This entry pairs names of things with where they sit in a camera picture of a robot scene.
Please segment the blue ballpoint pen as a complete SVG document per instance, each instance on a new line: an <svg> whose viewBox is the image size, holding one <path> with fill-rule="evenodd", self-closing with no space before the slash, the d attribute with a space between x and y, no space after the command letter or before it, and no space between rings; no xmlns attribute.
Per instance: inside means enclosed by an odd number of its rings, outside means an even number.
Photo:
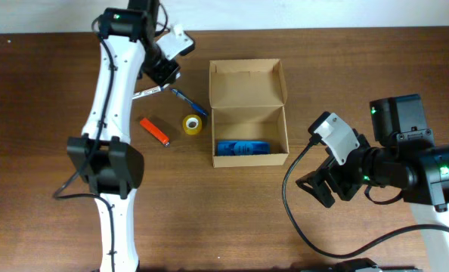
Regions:
<svg viewBox="0 0 449 272"><path fill-rule="evenodd" d="M187 102L193 110L195 110L197 113L199 113L201 116L208 116L208 113L206 110L201 107L199 104L193 102L191 99L189 99L186 95L184 95L181 91L179 91L177 88L171 88L171 92L178 98L182 99L183 101Z"/></svg>

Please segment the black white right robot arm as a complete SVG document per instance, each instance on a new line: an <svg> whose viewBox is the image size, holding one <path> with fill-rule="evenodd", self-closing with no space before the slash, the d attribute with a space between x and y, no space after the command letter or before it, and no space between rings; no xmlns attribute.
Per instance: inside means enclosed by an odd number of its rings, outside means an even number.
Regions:
<svg viewBox="0 0 449 272"><path fill-rule="evenodd" d="M323 144L328 157L298 187L327 208L335 195L349 201L363 186L398 188L394 200L409 203L431 269L449 271L449 145L435 145L417 94L374 100L370 115L379 147L324 112L308 129L309 144Z"/></svg>

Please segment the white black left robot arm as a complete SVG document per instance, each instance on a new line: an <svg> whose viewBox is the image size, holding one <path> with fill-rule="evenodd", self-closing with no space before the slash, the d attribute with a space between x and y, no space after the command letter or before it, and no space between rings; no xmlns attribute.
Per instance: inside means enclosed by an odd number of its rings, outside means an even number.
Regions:
<svg viewBox="0 0 449 272"><path fill-rule="evenodd" d="M132 98L143 75L165 88L180 70L157 30L162 8L158 1L130 1L125 9L107 8L91 26L101 49L98 83L80 136L67 141L76 171L53 197L66 199L63 191L77 178L88 184L85 197L96 202L101 223L101 271L140 268L133 209L144 157L131 146Z"/></svg>

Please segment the blue plastic tray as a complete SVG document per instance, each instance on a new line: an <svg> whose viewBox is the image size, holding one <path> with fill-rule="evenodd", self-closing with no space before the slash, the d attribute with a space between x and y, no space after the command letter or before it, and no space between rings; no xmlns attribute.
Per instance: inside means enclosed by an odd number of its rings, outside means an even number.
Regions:
<svg viewBox="0 0 449 272"><path fill-rule="evenodd" d="M270 153L270 144L265 141L219 141L217 145L218 156L252 156Z"/></svg>

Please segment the orange black stapler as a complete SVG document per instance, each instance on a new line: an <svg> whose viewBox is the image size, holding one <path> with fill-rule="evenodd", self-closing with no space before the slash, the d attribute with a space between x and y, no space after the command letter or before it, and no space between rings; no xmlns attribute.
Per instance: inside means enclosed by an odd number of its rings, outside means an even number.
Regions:
<svg viewBox="0 0 449 272"><path fill-rule="evenodd" d="M163 146L168 147L170 145L169 137L157 128L149 119L143 118L140 121L140 125L153 135Z"/></svg>

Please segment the yellow clear tape roll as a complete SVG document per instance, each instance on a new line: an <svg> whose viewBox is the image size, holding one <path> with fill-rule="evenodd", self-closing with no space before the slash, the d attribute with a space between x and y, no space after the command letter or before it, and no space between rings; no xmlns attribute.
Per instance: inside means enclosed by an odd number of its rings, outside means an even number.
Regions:
<svg viewBox="0 0 449 272"><path fill-rule="evenodd" d="M184 132L188 135L199 134L203 127L202 119L198 115L188 115L182 122Z"/></svg>

